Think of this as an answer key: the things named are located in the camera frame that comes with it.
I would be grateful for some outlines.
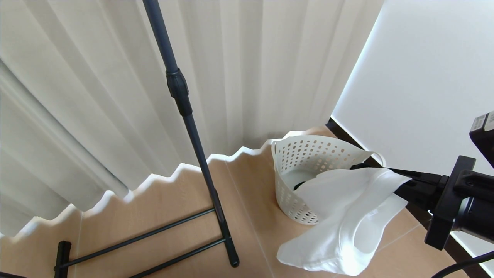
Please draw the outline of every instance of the tile grout line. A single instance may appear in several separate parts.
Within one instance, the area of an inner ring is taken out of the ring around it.
[[[388,243],[388,244],[386,244],[385,246],[383,246],[383,247],[379,248],[379,249],[376,251],[376,253],[377,253],[377,252],[379,252],[379,251],[381,251],[381,250],[383,250],[384,248],[388,247],[389,245],[391,245],[391,244],[395,243],[395,241],[399,240],[400,238],[404,237],[405,235],[409,234],[411,231],[415,230],[417,227],[420,227],[420,226],[422,226],[422,224],[421,224],[421,223],[418,223],[415,227],[411,228],[408,232],[406,232],[406,233],[402,234],[401,236],[399,236],[398,238],[396,238],[396,239],[392,240],[391,242],[389,242],[389,243]]]
[[[76,247],[76,259],[79,258],[79,245],[81,242],[81,232],[82,232],[82,215],[84,214],[81,211],[81,221],[79,222],[79,236],[77,237],[77,247]],[[74,278],[77,278],[77,264],[74,265]]]
[[[228,163],[226,163],[226,161],[223,160],[223,163],[225,163],[226,169],[228,169],[228,174],[230,175],[230,179],[233,182],[233,186],[235,187],[235,190],[237,191],[237,195],[240,198],[240,202],[242,203],[242,207],[244,208],[244,212],[247,215],[247,218],[248,218],[248,221],[250,223],[250,226],[252,227],[252,230],[254,231],[255,239],[257,239],[257,243],[259,244],[259,247],[261,248],[261,252],[262,252],[262,255],[264,256],[264,259],[266,260],[266,264],[268,265],[269,272],[271,273],[271,276],[273,278],[275,278],[275,275],[273,273],[273,270],[271,269],[271,264],[269,264],[268,257],[266,256],[266,253],[264,252],[264,248],[262,248],[262,244],[261,244],[261,241],[259,240],[259,236],[257,235],[257,232],[256,232],[256,230],[254,228],[254,224],[252,223],[252,220],[250,219],[250,215],[249,215],[249,213],[247,211],[247,208],[246,208],[246,206],[244,204],[244,200],[242,199],[242,196],[240,195],[239,189],[237,187],[237,183],[235,182],[235,179],[233,179],[232,173],[230,171],[230,167],[228,167]]]

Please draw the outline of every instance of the white plastic basket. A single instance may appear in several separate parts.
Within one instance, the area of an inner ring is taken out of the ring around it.
[[[315,225],[318,219],[304,201],[293,193],[297,184],[327,170],[350,169],[352,165],[377,154],[336,138],[318,135],[293,136],[274,141],[271,151],[278,205],[288,217],[305,225]]]

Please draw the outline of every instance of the black baseboard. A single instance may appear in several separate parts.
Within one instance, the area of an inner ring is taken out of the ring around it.
[[[327,128],[331,132],[334,133],[336,137],[338,137],[341,140],[344,140],[346,142],[349,142],[350,144],[362,148],[344,129],[341,128],[333,119],[329,119],[329,122],[326,124]],[[380,167],[380,164],[370,157],[368,160],[365,161],[365,163],[373,166],[373,167]],[[408,204],[406,206],[407,210],[427,229],[429,227],[429,221],[431,219],[431,215],[419,209],[413,204]],[[446,246],[444,247],[446,252],[454,259],[454,261],[458,262],[463,262],[465,260],[469,260],[472,257],[465,251],[463,247],[453,238],[450,236],[448,241],[446,242]],[[469,277],[472,278],[491,278],[483,268],[481,268],[479,265],[472,265],[470,267],[467,267],[464,269],[466,274]]]

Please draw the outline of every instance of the floor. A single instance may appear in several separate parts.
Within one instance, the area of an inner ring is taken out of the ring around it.
[[[325,127],[306,131],[332,136]],[[149,277],[276,277],[332,278],[279,263],[278,247],[309,227],[293,222],[278,208],[274,191],[273,161],[269,146],[241,149],[237,157],[217,156],[209,167],[220,195],[240,257],[231,268],[224,245],[215,246]],[[0,269],[29,278],[52,278],[57,243],[72,242],[72,259],[153,230],[211,206],[206,185],[197,169],[181,169],[172,178],[156,180],[134,192],[126,202],[112,194],[107,202],[81,212],[66,209],[53,221],[38,220],[29,234],[3,237]],[[423,243],[425,228],[406,210],[387,226],[380,247],[361,278],[431,277],[453,264],[445,252]],[[158,265],[220,238],[214,214],[146,238],[69,268],[70,278],[124,278]],[[461,271],[448,278],[464,278]]]

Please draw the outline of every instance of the white label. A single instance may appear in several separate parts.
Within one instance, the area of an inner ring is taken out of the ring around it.
[[[486,119],[487,114],[484,114],[480,117],[475,118],[475,121],[473,121],[472,129],[470,129],[470,132],[481,129],[482,125],[484,124],[484,120]]]
[[[367,216],[372,216],[372,215],[374,215],[374,214],[376,214],[376,213],[377,213],[377,210],[375,209],[375,210],[373,210],[373,211],[371,211],[371,212],[367,213]]]
[[[494,111],[489,113],[489,115],[487,117],[486,126],[484,127],[485,131],[490,131],[493,129],[494,129]]]

